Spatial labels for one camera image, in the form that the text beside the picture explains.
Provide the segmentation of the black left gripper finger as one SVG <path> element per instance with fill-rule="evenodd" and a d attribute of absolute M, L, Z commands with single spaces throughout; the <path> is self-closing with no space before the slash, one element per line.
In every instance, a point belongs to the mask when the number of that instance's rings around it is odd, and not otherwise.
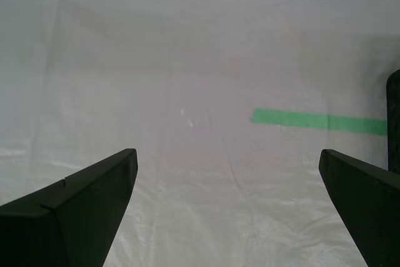
<path fill-rule="evenodd" d="M 133 193 L 124 149 L 1 206 L 1 266 L 103 266 Z"/>
<path fill-rule="evenodd" d="M 399 175 L 324 149 L 319 172 L 368 266 L 399 266 Z"/>

